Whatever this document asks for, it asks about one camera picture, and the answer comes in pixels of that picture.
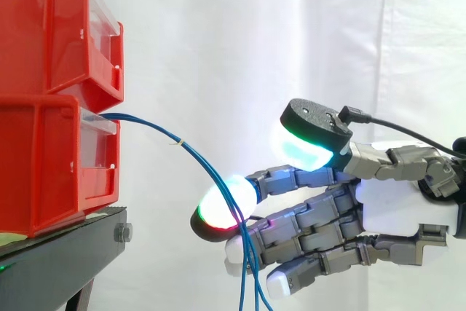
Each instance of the white curtain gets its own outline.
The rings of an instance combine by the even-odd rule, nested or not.
[[[269,136],[295,97],[335,109],[349,104],[448,145],[466,134],[463,0],[106,3],[125,26],[125,102],[114,110],[180,135],[222,175],[282,164]],[[355,127],[355,140],[374,138],[401,136]],[[223,245],[203,242],[189,227],[211,180],[169,143],[146,127],[122,126],[119,204],[128,206],[134,236],[97,276],[90,310],[237,310],[240,279],[226,274]],[[272,198],[260,214],[321,190]],[[465,251],[452,242],[433,268],[353,267],[272,306],[420,310],[448,297],[450,310],[460,310]],[[245,309],[253,310],[251,279]]]

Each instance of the red storage bin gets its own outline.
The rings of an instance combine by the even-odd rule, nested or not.
[[[123,27],[101,0],[0,0],[0,95],[123,100]]]
[[[0,232],[34,237],[118,200],[119,125],[71,96],[0,96]]]

